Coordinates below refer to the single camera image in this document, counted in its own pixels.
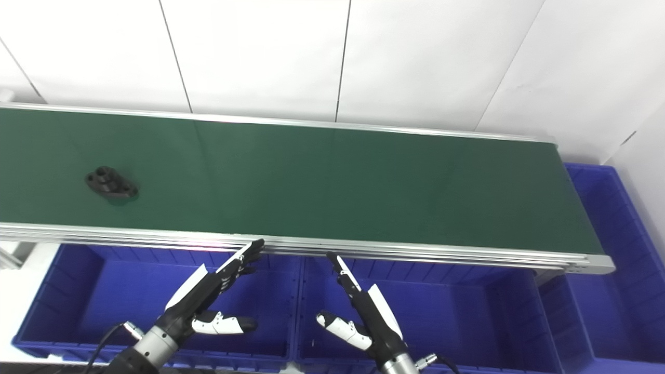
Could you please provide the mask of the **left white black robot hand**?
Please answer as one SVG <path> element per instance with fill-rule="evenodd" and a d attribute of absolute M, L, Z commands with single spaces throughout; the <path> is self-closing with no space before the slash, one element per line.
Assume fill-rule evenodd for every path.
<path fill-rule="evenodd" d="M 254 318 L 225 315 L 210 310 L 210 306 L 239 277 L 255 271 L 251 264 L 259 260 L 263 248 L 263 239 L 254 240 L 236 251 L 214 272 L 200 265 L 171 297 L 152 329 L 161 338 L 170 338 L 177 345 L 184 344 L 196 333 L 240 335 L 255 331 L 258 322 Z"/>

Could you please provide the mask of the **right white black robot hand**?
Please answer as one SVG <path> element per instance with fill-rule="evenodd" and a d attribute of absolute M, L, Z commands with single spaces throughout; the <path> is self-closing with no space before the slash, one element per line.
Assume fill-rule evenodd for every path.
<path fill-rule="evenodd" d="M 326 253 L 337 274 L 337 282 L 356 310 L 362 323 L 356 324 L 322 310 L 316 321 L 329 333 L 355 348 L 365 351 L 382 368 L 408 354 L 399 324 L 377 285 L 362 289 L 344 260 L 335 252 Z"/>

